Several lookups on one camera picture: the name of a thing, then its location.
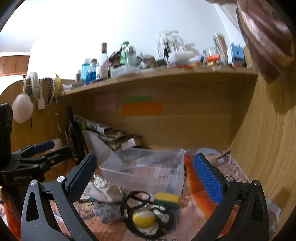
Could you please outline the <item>grey scouring pad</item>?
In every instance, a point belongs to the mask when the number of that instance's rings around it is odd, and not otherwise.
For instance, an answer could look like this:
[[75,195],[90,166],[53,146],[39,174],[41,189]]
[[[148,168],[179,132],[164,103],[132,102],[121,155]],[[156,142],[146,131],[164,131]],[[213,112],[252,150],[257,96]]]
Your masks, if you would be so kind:
[[101,222],[110,224],[121,219],[120,203],[98,203],[93,205],[93,213]]

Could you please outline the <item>black white eye mask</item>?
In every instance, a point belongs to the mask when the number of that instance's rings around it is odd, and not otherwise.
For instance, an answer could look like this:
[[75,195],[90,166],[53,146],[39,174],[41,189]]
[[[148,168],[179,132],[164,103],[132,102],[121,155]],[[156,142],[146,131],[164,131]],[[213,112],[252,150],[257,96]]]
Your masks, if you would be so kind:
[[162,237],[175,222],[169,207],[156,204],[148,193],[142,191],[124,194],[120,213],[128,230],[148,240]]

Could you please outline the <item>yellow green sponge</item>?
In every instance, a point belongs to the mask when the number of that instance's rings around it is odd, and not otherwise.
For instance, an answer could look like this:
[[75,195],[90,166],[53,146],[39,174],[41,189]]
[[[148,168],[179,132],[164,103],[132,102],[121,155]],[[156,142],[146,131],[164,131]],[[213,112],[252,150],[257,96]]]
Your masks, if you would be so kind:
[[158,192],[154,197],[154,203],[163,205],[167,208],[178,209],[180,205],[180,196],[170,193]]

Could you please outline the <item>yellow smiley ball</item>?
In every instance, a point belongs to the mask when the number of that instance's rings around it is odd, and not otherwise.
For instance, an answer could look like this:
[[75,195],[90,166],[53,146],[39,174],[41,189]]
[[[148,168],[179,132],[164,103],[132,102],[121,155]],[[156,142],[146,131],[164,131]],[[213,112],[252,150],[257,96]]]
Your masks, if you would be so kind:
[[149,228],[154,225],[156,216],[151,211],[136,212],[132,215],[133,224],[139,228]]

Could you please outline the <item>white mug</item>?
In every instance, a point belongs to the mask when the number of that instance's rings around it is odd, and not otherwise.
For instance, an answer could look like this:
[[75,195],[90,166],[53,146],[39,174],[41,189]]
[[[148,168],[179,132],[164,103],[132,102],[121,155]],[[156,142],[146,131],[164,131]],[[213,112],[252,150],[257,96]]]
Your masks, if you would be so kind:
[[54,147],[47,150],[45,152],[45,154],[51,153],[51,152],[61,149],[63,147],[63,142],[60,138],[54,138],[54,139],[52,139],[52,141],[54,142]]

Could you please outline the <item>black wine bottle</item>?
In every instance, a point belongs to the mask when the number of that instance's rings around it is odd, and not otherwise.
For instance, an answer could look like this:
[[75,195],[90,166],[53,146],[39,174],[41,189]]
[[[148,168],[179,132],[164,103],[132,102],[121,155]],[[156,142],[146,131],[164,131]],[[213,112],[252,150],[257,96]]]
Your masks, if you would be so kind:
[[85,139],[82,135],[80,126],[74,120],[72,107],[69,105],[66,108],[68,125],[66,128],[68,142],[73,150],[78,162],[81,162],[87,155]]

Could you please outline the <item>white paper sheet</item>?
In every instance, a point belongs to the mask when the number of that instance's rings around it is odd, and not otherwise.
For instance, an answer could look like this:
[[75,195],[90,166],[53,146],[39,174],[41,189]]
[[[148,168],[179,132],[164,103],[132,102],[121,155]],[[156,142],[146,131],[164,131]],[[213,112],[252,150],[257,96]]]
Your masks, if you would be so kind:
[[114,151],[100,140],[92,131],[83,130],[82,135],[85,139],[88,152],[93,153],[97,157],[98,165],[104,163],[114,154]]

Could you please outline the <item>stack of newspapers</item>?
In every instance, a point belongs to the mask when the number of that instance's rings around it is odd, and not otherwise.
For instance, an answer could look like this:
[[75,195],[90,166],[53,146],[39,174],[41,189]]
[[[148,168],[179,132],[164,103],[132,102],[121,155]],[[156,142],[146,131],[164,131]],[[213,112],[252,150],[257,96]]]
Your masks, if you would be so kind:
[[81,125],[82,130],[92,131],[102,142],[109,146],[114,152],[119,148],[141,147],[141,136],[133,136],[112,128],[108,125],[97,123],[74,115],[76,123]]

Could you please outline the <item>pink sticky note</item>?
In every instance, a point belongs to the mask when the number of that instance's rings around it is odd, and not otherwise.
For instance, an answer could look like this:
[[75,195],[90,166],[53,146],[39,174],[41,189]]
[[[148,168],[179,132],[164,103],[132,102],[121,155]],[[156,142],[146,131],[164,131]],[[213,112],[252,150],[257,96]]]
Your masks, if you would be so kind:
[[101,94],[96,96],[95,110],[96,111],[116,110],[115,93],[107,93],[107,94]]

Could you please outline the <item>clear plastic bin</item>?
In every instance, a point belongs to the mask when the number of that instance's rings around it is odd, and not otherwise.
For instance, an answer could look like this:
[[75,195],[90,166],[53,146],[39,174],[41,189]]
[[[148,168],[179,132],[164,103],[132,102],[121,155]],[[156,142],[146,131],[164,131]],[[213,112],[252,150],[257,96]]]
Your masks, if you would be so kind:
[[119,149],[100,166],[110,183],[130,191],[182,195],[185,150]]

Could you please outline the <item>green sticky note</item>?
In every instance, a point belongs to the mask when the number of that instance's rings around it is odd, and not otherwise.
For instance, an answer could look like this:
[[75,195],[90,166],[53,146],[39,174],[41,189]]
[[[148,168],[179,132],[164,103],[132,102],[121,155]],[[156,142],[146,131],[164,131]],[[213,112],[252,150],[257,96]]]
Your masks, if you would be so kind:
[[137,103],[137,102],[151,102],[152,97],[150,95],[139,95],[139,96],[127,96],[124,98],[124,103]]

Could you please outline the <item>orange sticky note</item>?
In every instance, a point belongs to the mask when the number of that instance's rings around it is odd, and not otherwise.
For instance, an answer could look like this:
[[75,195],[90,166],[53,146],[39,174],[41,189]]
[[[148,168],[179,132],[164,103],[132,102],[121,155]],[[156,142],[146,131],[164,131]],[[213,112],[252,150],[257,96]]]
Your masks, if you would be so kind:
[[164,114],[162,101],[131,102],[121,105],[122,116],[160,116]]

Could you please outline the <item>wooden shelf board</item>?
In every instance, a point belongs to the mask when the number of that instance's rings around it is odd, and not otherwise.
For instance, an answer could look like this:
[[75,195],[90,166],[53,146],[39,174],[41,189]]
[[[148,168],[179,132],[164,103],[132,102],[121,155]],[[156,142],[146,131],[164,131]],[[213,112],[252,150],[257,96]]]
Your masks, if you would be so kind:
[[111,91],[113,89],[129,87],[141,88],[155,85],[171,84],[178,82],[199,82],[199,81],[249,81],[257,79],[257,71],[252,68],[231,68],[231,67],[190,67],[158,69],[151,71],[135,72],[121,75],[115,78],[95,82],[94,84],[65,90],[59,96],[71,95],[84,91]]

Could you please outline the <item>blue toy block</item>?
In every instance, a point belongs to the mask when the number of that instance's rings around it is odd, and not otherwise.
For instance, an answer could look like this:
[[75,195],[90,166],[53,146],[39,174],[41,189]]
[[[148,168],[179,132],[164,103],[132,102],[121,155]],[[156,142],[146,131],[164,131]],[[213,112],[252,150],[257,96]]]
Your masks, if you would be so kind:
[[244,66],[245,56],[240,45],[232,43],[227,50],[228,64],[232,66]]

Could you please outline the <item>brown hanging curtain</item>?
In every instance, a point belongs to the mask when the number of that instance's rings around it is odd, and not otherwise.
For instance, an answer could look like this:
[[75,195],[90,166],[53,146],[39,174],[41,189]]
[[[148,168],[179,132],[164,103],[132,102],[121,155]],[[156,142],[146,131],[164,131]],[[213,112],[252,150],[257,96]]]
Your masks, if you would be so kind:
[[241,34],[266,82],[273,82],[295,60],[295,39],[268,1],[210,1],[235,4]]

